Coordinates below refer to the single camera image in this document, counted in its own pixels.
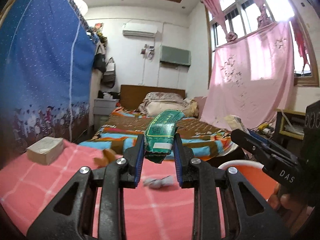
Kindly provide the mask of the right hand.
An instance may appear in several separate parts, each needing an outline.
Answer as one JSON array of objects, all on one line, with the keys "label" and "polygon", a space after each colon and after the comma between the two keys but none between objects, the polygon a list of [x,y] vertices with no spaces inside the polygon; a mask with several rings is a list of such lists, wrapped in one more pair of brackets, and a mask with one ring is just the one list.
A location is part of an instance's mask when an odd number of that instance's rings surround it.
[{"label": "right hand", "polygon": [[308,206],[302,195],[286,193],[280,196],[280,190],[281,185],[277,184],[267,202],[277,213],[280,213],[282,208],[284,209],[280,216],[291,234],[294,235],[307,222],[314,208]]}]

